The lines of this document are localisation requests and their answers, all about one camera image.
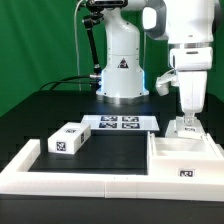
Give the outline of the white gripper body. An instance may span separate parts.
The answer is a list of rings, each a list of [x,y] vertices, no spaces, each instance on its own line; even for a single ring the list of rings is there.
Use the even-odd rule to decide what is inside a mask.
[[[173,48],[170,65],[175,69],[180,91],[180,102],[185,114],[200,113],[204,106],[207,71],[212,67],[213,49]]]

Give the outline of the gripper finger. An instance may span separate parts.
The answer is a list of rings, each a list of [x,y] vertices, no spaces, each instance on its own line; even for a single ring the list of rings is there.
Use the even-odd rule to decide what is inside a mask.
[[[187,126],[193,126],[195,123],[196,117],[194,113],[185,113],[184,114],[184,123]]]

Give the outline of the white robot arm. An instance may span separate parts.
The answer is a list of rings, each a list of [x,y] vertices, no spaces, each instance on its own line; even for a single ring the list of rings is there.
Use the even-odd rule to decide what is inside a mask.
[[[95,23],[105,23],[107,37],[107,65],[101,72],[97,96],[120,102],[149,94],[138,62],[139,31],[121,17],[122,10],[140,10],[145,35],[168,44],[166,58],[171,70],[157,79],[156,89],[165,95],[171,85],[177,86],[182,122],[193,125],[204,106],[220,0],[88,0],[87,8]]]

